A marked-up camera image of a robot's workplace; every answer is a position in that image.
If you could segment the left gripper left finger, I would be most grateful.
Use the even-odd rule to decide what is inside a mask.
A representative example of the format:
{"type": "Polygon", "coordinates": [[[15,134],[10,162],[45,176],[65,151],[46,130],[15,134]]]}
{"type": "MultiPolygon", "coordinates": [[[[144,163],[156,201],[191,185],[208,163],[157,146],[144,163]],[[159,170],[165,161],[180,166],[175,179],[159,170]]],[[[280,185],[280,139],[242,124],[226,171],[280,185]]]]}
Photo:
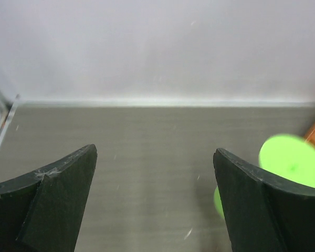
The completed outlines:
{"type": "Polygon", "coordinates": [[[97,163],[86,145],[0,183],[0,251],[74,251],[97,163]]]}

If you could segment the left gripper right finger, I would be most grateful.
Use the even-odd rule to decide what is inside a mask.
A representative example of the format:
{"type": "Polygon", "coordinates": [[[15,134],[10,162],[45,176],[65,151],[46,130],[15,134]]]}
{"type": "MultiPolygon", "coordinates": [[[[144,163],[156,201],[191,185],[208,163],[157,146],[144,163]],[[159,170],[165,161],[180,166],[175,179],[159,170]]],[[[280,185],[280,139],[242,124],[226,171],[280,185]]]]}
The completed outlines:
{"type": "Polygon", "coordinates": [[[315,188],[222,148],[213,166],[232,251],[315,251],[315,188]]]}

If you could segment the green wine glass front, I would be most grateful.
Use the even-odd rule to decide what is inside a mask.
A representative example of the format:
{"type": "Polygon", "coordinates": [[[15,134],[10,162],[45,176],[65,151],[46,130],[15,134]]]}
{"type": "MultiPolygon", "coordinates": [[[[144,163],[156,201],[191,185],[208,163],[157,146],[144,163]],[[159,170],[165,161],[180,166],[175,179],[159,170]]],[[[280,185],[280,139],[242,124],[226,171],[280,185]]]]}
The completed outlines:
{"type": "Polygon", "coordinates": [[[260,148],[258,161],[263,170],[315,188],[315,146],[300,136],[271,136],[260,148]]]}

